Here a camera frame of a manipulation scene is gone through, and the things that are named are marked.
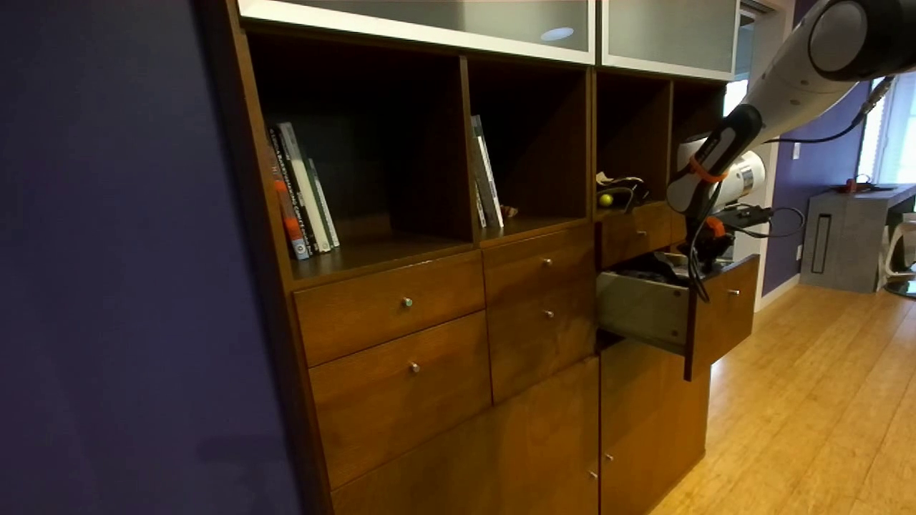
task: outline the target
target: wooden floor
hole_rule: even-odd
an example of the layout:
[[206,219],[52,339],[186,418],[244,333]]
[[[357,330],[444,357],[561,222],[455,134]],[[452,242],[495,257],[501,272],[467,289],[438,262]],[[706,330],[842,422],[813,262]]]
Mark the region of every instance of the wooden floor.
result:
[[916,302],[793,287],[712,369],[706,458],[654,515],[916,515]]

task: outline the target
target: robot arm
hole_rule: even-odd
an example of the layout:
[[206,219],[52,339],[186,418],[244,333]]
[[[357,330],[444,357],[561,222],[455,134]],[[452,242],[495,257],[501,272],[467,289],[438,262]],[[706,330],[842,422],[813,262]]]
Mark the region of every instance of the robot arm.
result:
[[712,126],[673,177],[667,203],[687,219],[687,234],[704,229],[717,184],[752,143],[815,120],[858,81],[890,79],[912,66],[916,0],[819,0],[742,106]]

